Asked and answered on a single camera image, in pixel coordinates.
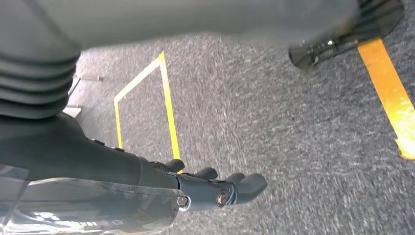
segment robotic hand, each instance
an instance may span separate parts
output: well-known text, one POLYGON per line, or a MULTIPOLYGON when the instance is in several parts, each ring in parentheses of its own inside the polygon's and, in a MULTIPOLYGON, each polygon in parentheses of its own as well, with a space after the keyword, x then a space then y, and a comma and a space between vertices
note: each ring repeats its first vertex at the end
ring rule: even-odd
POLYGON ((220 208, 225 205, 243 204, 256 198, 267 186, 260 174, 245 176, 235 173, 225 180, 216 180, 218 173, 206 167, 196 174, 177 174, 184 168, 181 160, 171 160, 166 164, 151 162, 164 172, 174 175, 185 196, 178 199, 182 211, 199 211, 220 208))
POLYGON ((179 211, 243 204, 267 186, 260 174, 217 180, 181 160, 165 164, 85 137, 72 117, 1 118, 0 224, 5 234, 158 231, 179 211))

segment gray carpet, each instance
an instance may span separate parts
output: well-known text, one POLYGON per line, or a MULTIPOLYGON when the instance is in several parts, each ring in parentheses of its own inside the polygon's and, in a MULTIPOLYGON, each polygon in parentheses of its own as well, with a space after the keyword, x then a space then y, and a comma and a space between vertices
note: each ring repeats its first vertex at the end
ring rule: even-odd
MULTIPOLYGON (((415 103, 415 3, 405 2, 384 42, 415 103)), ((257 172, 269 182, 249 204, 182 213, 164 234, 415 233, 415 162, 400 158, 357 50, 311 72, 284 48, 211 34, 90 50, 79 73, 103 79, 81 81, 71 98, 88 137, 117 145, 113 98, 162 50, 186 171, 257 172)), ((120 115, 127 151, 172 158, 158 71, 120 101, 120 115)))

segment metal bolt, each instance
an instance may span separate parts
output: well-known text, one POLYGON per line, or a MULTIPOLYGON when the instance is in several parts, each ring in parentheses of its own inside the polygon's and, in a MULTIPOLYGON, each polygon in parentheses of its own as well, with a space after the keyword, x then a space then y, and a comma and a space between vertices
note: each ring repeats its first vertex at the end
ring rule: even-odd
POLYGON ((216 203, 219 207, 223 207, 226 204, 226 201, 228 200, 228 195, 225 191, 222 191, 218 194, 216 197, 216 203))
POLYGON ((187 198, 186 198, 186 197, 184 197, 184 196, 179 196, 179 197, 177 198, 177 205, 179 205, 179 206, 181 206, 181 207, 184 207, 184 206, 186 206, 186 204, 187 204, 187 198))

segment transparent plastic cover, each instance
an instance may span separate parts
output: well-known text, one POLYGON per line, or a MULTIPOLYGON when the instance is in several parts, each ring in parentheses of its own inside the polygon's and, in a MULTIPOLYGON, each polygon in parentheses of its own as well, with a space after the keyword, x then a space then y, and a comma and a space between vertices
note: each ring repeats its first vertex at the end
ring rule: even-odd
POLYGON ((54 178, 0 164, 0 235, 154 234, 179 211, 179 190, 54 178))

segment yellow floor marking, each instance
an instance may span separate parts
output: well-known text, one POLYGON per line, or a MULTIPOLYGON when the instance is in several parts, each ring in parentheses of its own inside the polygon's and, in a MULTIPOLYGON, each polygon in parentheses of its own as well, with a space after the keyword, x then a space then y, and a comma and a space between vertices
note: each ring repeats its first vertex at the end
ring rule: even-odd
POLYGON ((164 90, 164 100, 167 110, 167 120, 170 131, 171 146, 173 150, 173 158, 180 159, 179 152, 179 143, 177 141, 176 126, 174 124, 174 115, 173 115, 173 105, 171 102, 170 87, 168 83, 167 76, 167 65, 164 52, 162 52, 157 59, 151 62, 142 72, 140 72, 130 83, 127 84, 115 97, 114 97, 114 107, 115 107, 115 121, 117 128, 117 137, 118 137, 118 146, 122 148, 122 138, 121 138, 121 123, 119 118, 119 106, 118 103, 123 99, 135 86, 137 86, 143 79, 145 79, 152 71, 160 67, 161 78, 163 81, 163 90, 164 90))
POLYGON ((358 47, 386 115, 398 137, 402 157, 415 160, 415 110, 381 39, 358 47))
POLYGON ((173 105, 171 103, 170 87, 168 84, 167 66, 164 52, 157 58, 160 62, 161 78, 163 80, 164 100, 166 103, 167 120, 169 123, 173 158, 180 159, 179 143, 177 141, 176 125, 174 124, 173 105))
POLYGON ((119 107, 118 103, 114 103, 115 106, 115 121, 117 127, 117 138, 118 138, 118 146, 122 148, 122 140, 121 140, 121 123, 119 122, 119 107))

